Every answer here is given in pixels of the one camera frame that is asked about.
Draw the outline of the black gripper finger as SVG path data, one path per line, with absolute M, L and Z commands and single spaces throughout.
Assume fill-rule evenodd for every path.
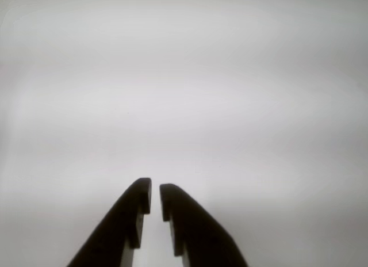
M 150 213 L 150 178 L 139 178 L 118 198 L 69 266 L 132 266 L 141 246 L 144 216 Z
M 183 266 L 248 266 L 233 238 L 188 193 L 174 184 L 161 184 L 159 190 L 163 221 Z

